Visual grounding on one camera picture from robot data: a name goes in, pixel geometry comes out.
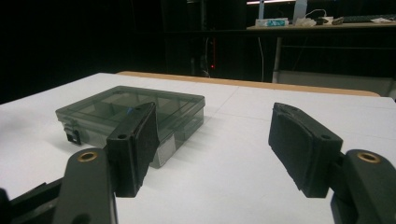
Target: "desk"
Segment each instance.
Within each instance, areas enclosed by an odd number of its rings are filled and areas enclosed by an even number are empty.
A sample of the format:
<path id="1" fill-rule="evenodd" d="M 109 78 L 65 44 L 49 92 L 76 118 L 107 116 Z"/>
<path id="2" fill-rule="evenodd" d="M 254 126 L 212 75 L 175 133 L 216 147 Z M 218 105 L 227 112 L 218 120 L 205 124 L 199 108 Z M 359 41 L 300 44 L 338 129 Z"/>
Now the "desk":
<path id="1" fill-rule="evenodd" d="M 382 31 L 386 31 L 388 29 L 393 29 L 393 33 L 384 33 L 382 35 L 391 35 L 394 36 L 396 33 L 396 22 L 389 22 L 389 23 L 374 23 L 374 22 L 367 22 L 367 23 L 345 23 L 341 25 L 317 25 L 312 27 L 303 27 L 303 26 L 278 26 L 278 27 L 257 27 L 257 26 L 250 26 L 247 28 L 250 31 L 264 31 L 264 32 L 296 32 L 296 33 L 315 33 L 323 35 L 342 35 L 342 34 L 360 34 L 363 36 L 371 36 L 371 35 L 378 35 Z M 371 32 L 371 34 L 362 33 L 362 31 Z M 272 74 L 272 82 L 277 83 L 278 81 L 278 71 L 279 71 L 279 62 L 280 62 L 280 55 L 281 55 L 281 48 L 282 48 L 282 37 L 278 36 L 276 40 L 276 53 L 273 65 L 273 74 Z"/>
<path id="2" fill-rule="evenodd" d="M 396 164 L 390 98 L 96 74 L 0 105 L 0 186 L 12 199 L 64 175 L 91 147 L 67 142 L 55 110 L 117 85 L 201 94 L 205 122 L 134 199 L 117 199 L 125 223 L 332 223 L 330 198 L 306 199 L 267 144 L 274 102 L 300 107 L 345 141 Z"/>

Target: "white table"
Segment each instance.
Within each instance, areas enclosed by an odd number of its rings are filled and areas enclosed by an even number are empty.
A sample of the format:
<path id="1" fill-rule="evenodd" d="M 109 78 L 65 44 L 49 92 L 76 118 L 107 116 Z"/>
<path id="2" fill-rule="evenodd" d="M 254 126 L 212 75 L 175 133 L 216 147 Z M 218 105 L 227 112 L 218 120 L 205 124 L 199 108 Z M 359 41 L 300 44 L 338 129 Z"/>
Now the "white table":
<path id="1" fill-rule="evenodd" d="M 119 223 L 333 223 L 326 199 L 306 199 L 268 146 L 274 102 L 293 105 L 344 139 L 396 164 L 391 98 L 281 91 L 97 74 L 0 105 L 0 187 L 13 199 L 64 175 L 77 147 L 55 110 L 114 86 L 201 94 L 205 123 L 134 199 L 117 199 Z"/>

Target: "plastic box compartment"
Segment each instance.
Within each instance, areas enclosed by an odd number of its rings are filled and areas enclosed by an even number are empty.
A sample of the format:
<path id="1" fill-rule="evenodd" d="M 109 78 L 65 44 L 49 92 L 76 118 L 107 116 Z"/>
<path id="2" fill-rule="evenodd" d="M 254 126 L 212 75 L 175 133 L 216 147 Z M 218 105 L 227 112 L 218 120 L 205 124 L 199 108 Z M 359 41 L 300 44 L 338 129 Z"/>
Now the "plastic box compartment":
<path id="1" fill-rule="evenodd" d="M 104 147 L 127 113 L 149 102 L 157 106 L 161 142 L 150 166 L 159 168 L 204 123 L 204 96 L 118 86 L 60 108 L 56 116 L 70 142 Z"/>

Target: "brass screw insert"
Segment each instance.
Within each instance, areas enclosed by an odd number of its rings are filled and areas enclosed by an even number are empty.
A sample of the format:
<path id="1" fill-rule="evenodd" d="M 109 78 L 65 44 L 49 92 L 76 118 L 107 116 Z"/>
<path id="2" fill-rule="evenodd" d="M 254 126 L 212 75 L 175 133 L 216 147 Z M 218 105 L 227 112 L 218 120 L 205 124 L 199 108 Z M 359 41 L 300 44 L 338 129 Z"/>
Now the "brass screw insert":
<path id="1" fill-rule="evenodd" d="M 78 156 L 77 160 L 81 162 L 93 161 L 96 159 L 96 157 L 98 157 L 96 152 L 84 152 Z"/>
<path id="2" fill-rule="evenodd" d="M 363 161 L 370 162 L 370 163 L 380 163 L 381 162 L 381 159 L 379 159 L 379 157 L 377 157 L 375 154 L 368 153 L 368 152 L 360 152 L 360 153 L 358 153 L 358 157 L 359 157 L 359 159 L 361 159 Z"/>

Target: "cable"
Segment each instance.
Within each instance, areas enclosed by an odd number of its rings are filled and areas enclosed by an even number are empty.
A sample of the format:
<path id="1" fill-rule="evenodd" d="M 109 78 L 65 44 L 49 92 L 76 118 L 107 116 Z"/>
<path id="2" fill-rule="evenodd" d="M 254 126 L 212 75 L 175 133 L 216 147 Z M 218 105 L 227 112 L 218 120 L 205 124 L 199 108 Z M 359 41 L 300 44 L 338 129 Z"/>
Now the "cable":
<path id="1" fill-rule="evenodd" d="M 206 42 L 205 42 L 205 67 L 206 67 L 206 70 L 204 70 L 205 77 L 210 77 L 209 67 L 207 67 L 207 42 L 208 41 L 209 41 L 209 37 L 206 38 Z"/>
<path id="2" fill-rule="evenodd" d="M 262 42 L 260 41 L 260 38 L 257 37 L 259 40 L 259 47 L 260 47 L 260 53 L 262 54 Z M 262 82 L 264 82 L 264 55 L 262 54 Z"/>
<path id="3" fill-rule="evenodd" d="M 325 9 L 314 9 L 314 10 L 310 11 L 308 14 L 305 14 L 304 17 L 306 18 L 306 16 L 308 16 L 309 14 L 316 12 L 316 11 L 324 11 L 324 17 L 327 17 L 327 12 Z"/>

